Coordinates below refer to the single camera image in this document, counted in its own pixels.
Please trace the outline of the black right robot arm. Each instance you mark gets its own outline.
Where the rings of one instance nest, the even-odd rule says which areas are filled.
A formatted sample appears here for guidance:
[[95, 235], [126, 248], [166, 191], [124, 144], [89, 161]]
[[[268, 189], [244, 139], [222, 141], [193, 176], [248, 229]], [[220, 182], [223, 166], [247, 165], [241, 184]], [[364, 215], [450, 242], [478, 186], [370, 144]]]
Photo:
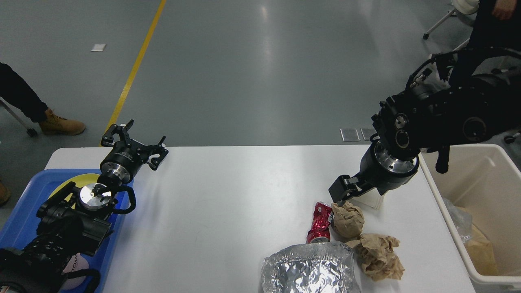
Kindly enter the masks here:
[[405, 89], [380, 102], [372, 116], [370, 147], [354, 176], [340, 175], [328, 189], [333, 202], [376, 189], [380, 195], [410, 181], [422, 149], [438, 152], [436, 171], [448, 171], [450, 146], [474, 144], [520, 126], [520, 68], [477, 74], [462, 85], [437, 90], [424, 83], [426, 65], [457, 55], [512, 56], [509, 48], [464, 48], [432, 57], [417, 68]]

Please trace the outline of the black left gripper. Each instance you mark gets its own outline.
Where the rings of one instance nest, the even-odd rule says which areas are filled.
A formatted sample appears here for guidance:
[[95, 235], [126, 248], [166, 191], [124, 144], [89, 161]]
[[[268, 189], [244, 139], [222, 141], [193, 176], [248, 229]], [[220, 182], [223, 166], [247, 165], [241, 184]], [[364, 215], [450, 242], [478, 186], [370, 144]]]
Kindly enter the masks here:
[[133, 126], [134, 120], [130, 119], [126, 124], [112, 124], [101, 139], [101, 147], [113, 148], [100, 164], [101, 184], [128, 184], [143, 164], [147, 164], [153, 171], [158, 170], [168, 150], [164, 145], [166, 136], [162, 136], [158, 144], [143, 145], [138, 151], [132, 149], [133, 140], [128, 130]]

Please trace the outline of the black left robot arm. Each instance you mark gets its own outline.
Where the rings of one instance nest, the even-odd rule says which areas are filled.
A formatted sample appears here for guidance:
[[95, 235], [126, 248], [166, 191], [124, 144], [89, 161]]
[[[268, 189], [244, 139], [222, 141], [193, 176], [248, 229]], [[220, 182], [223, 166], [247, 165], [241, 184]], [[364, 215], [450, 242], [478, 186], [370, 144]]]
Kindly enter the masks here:
[[168, 150], [164, 137], [144, 145], [131, 139], [127, 124], [111, 125], [101, 145], [112, 148], [100, 164], [96, 182], [79, 187], [68, 182], [37, 210], [36, 237], [24, 248], [1, 249], [1, 288], [8, 293], [57, 293], [68, 280], [90, 277], [84, 292], [93, 293], [102, 276], [98, 269], [65, 269], [74, 255], [95, 256], [112, 234], [110, 217], [135, 210], [129, 183], [142, 165], [158, 169]]

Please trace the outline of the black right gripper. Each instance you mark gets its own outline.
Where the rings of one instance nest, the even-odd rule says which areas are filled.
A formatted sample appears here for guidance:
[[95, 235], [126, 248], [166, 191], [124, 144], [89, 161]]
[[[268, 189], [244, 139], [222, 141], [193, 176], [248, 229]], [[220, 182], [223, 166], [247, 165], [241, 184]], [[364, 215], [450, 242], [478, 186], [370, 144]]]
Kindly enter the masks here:
[[417, 173], [419, 158], [402, 161], [389, 154], [380, 141], [364, 153], [358, 176], [340, 175], [329, 187], [333, 203], [357, 198], [376, 188], [380, 195], [407, 184]]

